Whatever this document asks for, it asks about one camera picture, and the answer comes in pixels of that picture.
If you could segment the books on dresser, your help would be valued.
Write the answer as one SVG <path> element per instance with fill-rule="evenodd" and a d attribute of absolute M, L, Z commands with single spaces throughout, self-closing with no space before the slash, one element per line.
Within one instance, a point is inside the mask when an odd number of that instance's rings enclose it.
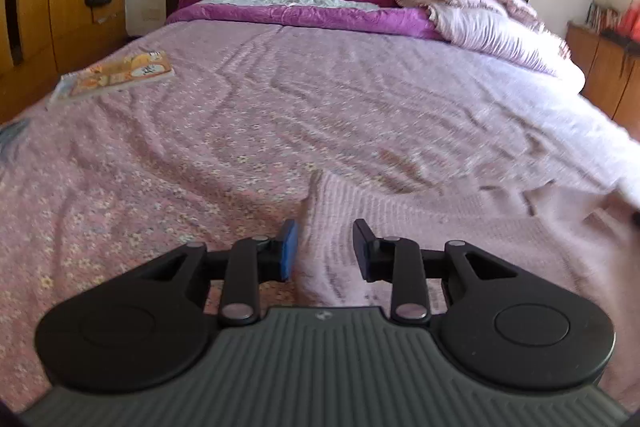
<path fill-rule="evenodd" d="M 615 29 L 620 21 L 620 11 L 613 5 L 600 0 L 592 0 L 587 12 L 585 26 L 600 34 L 607 29 Z"/>

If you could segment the colourful picture book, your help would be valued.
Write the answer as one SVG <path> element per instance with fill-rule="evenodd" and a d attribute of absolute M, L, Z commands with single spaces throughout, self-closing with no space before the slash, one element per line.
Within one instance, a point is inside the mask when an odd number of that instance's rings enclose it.
<path fill-rule="evenodd" d="M 102 62 L 63 75 L 46 107 L 50 109 L 84 98 L 93 98 L 108 92 L 122 91 L 139 84 L 174 77 L 175 69 L 165 52 L 134 54 L 118 61 Z"/>

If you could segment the white illustrated booklet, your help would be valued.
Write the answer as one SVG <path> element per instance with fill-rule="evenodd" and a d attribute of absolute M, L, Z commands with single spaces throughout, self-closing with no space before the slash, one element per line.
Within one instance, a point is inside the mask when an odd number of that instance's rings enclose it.
<path fill-rule="evenodd" d="M 0 131 L 0 159 L 7 162 L 11 148 L 21 138 L 21 135 L 29 126 L 29 118 L 17 119 L 7 124 L 2 124 Z"/>

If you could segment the pink cable-knit cardigan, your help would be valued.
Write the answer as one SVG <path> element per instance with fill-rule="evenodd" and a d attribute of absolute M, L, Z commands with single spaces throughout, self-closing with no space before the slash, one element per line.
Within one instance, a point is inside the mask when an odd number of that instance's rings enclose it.
<path fill-rule="evenodd" d="M 390 285 L 366 283 L 352 248 L 362 218 L 378 236 L 425 249 L 463 239 L 587 297 L 611 317 L 617 340 L 602 381 L 628 409 L 639 405 L 639 227 L 626 186 L 594 193 L 554 182 L 524 190 L 473 178 L 423 192 L 369 191 L 329 171 L 310 180 L 293 281 L 307 306 L 390 305 Z"/>

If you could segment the brown wooden dresser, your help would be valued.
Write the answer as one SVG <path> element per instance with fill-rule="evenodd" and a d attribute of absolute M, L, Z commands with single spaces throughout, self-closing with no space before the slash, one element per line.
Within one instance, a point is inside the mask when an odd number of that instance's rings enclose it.
<path fill-rule="evenodd" d="M 574 23 L 567 25 L 566 42 L 586 76 L 582 96 L 639 140 L 639 55 Z"/>

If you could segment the pink floral bedspread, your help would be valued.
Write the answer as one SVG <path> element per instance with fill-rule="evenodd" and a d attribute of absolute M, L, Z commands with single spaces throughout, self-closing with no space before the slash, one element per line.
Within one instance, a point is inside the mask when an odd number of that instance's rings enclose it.
<path fill-rule="evenodd" d="M 639 185 L 639 147 L 559 78 L 451 44 L 194 20 L 130 44 L 175 77 L 17 117 L 1 161 L 1 395 L 46 389 L 32 347 L 55 303 L 203 241 L 293 216 L 313 172 L 411 193 L 469 176 Z"/>

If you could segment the pale pink ruffled comforter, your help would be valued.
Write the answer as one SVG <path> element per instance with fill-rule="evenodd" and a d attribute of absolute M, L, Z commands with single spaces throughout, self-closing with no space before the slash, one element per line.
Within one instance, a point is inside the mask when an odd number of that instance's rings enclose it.
<path fill-rule="evenodd" d="M 566 42 L 548 31 L 525 0 L 396 0 L 403 8 L 427 10 L 445 40 L 520 67 L 559 78 L 578 93 L 585 75 L 570 59 Z"/>

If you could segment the orange red curtain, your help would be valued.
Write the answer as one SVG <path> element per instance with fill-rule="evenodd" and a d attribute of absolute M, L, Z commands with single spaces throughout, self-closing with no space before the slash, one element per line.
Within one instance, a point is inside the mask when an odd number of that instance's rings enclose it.
<path fill-rule="evenodd" d="M 640 41 L 640 0 L 631 2 L 616 31 L 625 38 Z"/>

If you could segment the black bag on dresser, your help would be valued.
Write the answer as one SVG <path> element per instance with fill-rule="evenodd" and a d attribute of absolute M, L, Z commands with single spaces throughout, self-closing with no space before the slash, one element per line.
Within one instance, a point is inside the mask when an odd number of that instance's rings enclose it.
<path fill-rule="evenodd" d="M 613 28 L 605 28 L 600 32 L 600 37 L 615 43 L 616 46 L 620 46 L 625 50 L 627 54 L 639 55 L 640 54 L 640 43 L 638 41 L 634 41 L 629 37 L 625 37 L 618 32 L 616 32 Z"/>

